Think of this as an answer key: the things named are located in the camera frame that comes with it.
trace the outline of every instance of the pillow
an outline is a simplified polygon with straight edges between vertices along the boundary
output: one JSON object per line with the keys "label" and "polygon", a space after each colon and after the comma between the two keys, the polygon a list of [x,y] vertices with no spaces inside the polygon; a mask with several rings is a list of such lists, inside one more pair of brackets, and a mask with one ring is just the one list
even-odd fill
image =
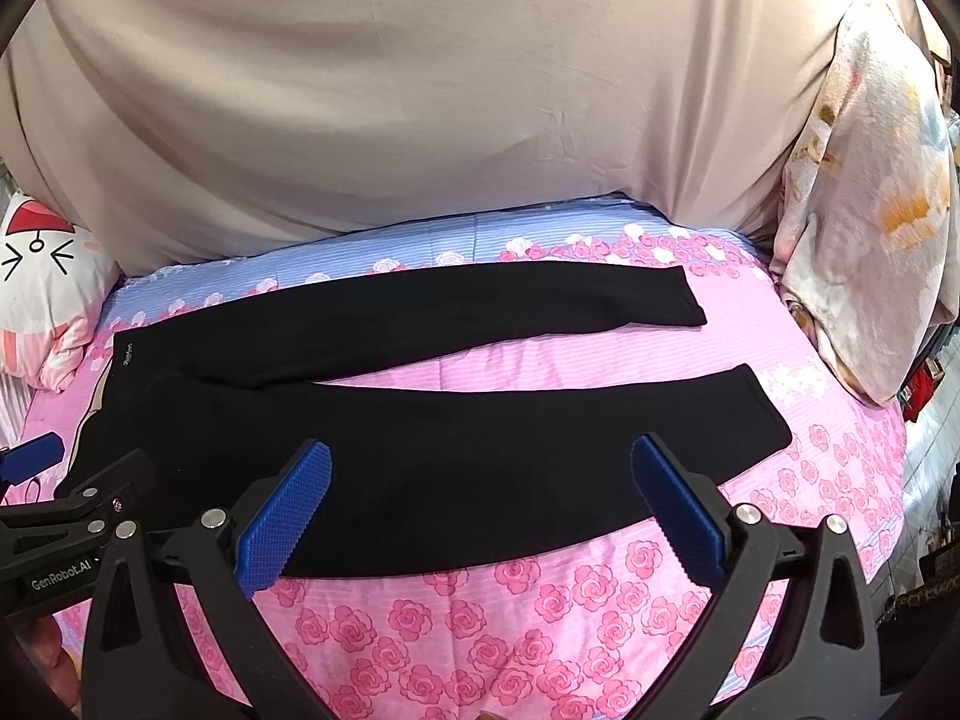
{"label": "pillow", "polygon": [[0,224],[0,372],[62,391],[118,276],[92,234],[15,194]]}

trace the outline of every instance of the tile floor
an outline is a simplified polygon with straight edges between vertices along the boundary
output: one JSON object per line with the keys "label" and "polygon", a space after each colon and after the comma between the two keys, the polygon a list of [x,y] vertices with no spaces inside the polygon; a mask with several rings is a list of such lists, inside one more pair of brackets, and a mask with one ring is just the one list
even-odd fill
{"label": "tile floor", "polygon": [[918,559],[936,538],[938,508],[946,507],[960,454],[960,334],[943,348],[939,360],[944,380],[917,422],[906,425],[904,531],[870,585],[877,615],[892,594],[923,582]]}

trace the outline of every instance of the bed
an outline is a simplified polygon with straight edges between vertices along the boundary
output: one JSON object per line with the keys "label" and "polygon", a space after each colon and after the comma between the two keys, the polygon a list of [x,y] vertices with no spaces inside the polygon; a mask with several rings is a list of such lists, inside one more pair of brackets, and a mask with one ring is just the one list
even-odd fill
{"label": "bed", "polygon": [[[35,396],[24,440],[55,431],[70,447],[95,401],[119,330],[266,290],[398,269],[556,258],[659,268],[681,264],[707,314],[690,330],[628,326],[472,349],[344,380],[450,391],[590,388],[679,379],[747,362],[793,442],[724,485],[768,517],[813,525],[843,514],[867,578],[902,525],[904,423],[896,407],[844,391],[781,305],[757,252],[736,234],[689,230],[618,197],[406,223],[259,257],[172,266],[112,294],[76,379]],[[690,415],[691,428],[697,415]],[[49,497],[68,459],[8,502]],[[746,685],[770,635],[772,586],[721,694]],[[219,690],[240,698],[190,589],[190,630]],[[676,651],[707,600],[654,522],[546,555],[445,574],[281,579],[256,595],[296,667],[343,720],[511,720],[621,716]],[[59,615],[83,648],[86,605]]]}

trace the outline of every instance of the beige sheet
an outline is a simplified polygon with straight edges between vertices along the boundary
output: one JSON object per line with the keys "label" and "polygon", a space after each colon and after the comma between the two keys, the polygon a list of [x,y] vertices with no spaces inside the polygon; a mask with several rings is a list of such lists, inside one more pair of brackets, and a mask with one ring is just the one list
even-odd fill
{"label": "beige sheet", "polygon": [[755,232],[851,0],[40,0],[0,154],[126,271],[625,191]]}

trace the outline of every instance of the blue textured pad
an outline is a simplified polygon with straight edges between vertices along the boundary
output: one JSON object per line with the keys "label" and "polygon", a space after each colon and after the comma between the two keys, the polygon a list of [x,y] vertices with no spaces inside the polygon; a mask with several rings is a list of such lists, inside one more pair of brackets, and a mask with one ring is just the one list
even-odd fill
{"label": "blue textured pad", "polygon": [[63,459],[64,442],[61,437],[56,433],[46,433],[0,453],[0,483],[22,485]]}
{"label": "blue textured pad", "polygon": [[650,437],[634,442],[631,471],[686,576],[710,589],[723,586],[727,579],[723,533]]}
{"label": "blue textured pad", "polygon": [[237,584],[247,599],[277,581],[330,487],[330,450],[313,442],[237,541]]}

